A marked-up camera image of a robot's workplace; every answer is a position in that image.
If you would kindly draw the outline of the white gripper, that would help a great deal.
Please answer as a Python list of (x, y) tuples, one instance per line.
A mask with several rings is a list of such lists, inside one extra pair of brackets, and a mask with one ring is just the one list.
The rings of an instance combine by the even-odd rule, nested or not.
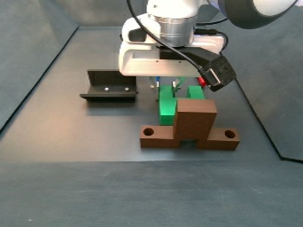
[[(196, 17), (176, 19), (144, 13), (137, 16), (143, 26), (175, 49), (199, 47), (219, 53), (224, 47), (224, 38), (219, 35), (193, 33)], [(129, 18), (121, 27), (119, 70), (125, 76), (149, 76), (151, 89), (157, 92), (160, 83), (156, 76), (181, 76), (172, 81), (172, 95), (181, 89), (184, 77), (197, 77), (196, 68), (185, 60), (160, 59), (161, 45), (141, 30), (135, 18)]]

